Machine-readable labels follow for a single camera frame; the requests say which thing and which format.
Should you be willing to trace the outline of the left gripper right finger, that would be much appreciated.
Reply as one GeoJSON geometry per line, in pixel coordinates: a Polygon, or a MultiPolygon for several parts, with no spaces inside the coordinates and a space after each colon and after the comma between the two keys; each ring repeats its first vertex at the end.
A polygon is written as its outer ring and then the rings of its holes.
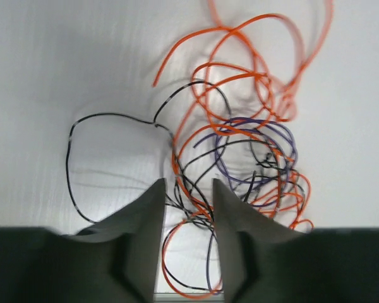
{"type": "Polygon", "coordinates": [[[305,234],[212,187],[226,302],[379,302],[379,228],[305,234]]]}

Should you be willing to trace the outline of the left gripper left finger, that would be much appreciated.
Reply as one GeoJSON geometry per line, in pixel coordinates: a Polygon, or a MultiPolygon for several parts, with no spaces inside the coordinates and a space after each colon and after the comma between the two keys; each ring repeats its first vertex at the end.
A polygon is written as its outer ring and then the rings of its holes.
{"type": "Polygon", "coordinates": [[[152,302],[165,180],[73,235],[0,227],[0,302],[152,302]]]}

